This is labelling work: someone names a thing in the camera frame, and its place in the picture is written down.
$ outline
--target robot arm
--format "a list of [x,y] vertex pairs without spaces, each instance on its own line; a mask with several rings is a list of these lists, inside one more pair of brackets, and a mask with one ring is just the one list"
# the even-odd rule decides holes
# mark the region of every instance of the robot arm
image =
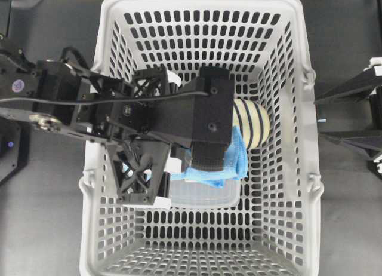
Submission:
[[138,70],[126,82],[90,71],[71,47],[59,61],[34,64],[0,36],[0,116],[105,146],[119,203],[149,205],[157,195],[168,196],[170,151],[190,149],[192,167],[222,170],[233,91],[225,69],[202,67],[180,88],[168,82],[164,67]]

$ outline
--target screw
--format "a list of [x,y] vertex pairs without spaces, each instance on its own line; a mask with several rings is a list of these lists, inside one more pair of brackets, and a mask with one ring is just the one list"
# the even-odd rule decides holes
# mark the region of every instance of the screw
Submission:
[[217,131],[216,124],[213,123],[213,122],[209,123],[209,124],[208,124],[208,129],[209,129],[210,131],[212,131],[212,132]]
[[125,116],[130,116],[131,115],[131,106],[130,105],[125,105],[124,106],[124,115]]
[[215,87],[211,88],[211,94],[216,95],[218,93],[218,90]]

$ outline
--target plastic box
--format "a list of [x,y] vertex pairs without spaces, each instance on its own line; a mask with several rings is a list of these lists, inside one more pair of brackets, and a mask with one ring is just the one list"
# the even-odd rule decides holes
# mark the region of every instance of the plastic box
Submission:
[[94,70],[130,80],[164,64],[193,78],[229,68],[261,103],[270,137],[249,152],[238,205],[152,210],[115,204],[104,148],[87,144],[82,275],[317,275],[320,181],[315,73],[298,0],[105,0]]
[[179,208],[226,208],[240,200],[241,184],[227,179],[223,188],[214,188],[197,182],[175,180],[170,183],[171,204]]

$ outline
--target blue cloth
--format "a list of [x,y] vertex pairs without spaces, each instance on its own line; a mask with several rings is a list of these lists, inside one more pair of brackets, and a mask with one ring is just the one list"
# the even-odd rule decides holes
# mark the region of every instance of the blue cloth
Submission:
[[248,155],[237,127],[232,128],[232,141],[224,156],[224,169],[222,171],[201,171],[187,168],[184,173],[172,174],[170,180],[188,179],[204,183],[215,188],[224,187],[226,179],[241,180],[247,176]]

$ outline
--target dark gray surface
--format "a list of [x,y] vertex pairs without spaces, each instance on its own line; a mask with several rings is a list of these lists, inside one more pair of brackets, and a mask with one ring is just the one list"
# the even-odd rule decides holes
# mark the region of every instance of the dark gray surface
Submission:
[[[14,0],[10,38],[31,61],[75,46],[93,63],[102,0]],[[32,131],[29,165],[0,186],[0,275],[79,275],[84,143]]]
[[[302,0],[316,95],[357,75],[370,57],[382,56],[376,0]],[[369,126],[367,102],[321,106],[328,119],[319,131]],[[365,161],[319,138],[325,192],[321,210],[323,276],[379,276],[382,273],[382,181]]]
[[8,33],[8,16],[10,13],[10,0],[0,0],[0,33],[7,35]]
[[[376,0],[302,0],[319,94],[382,56]],[[92,63],[101,0],[18,0],[11,37],[32,59],[73,45]],[[370,125],[367,103],[324,106],[321,131]],[[319,139],[324,276],[381,275],[382,182],[353,152]],[[0,275],[79,275],[84,146],[33,133],[30,163],[0,186]]]

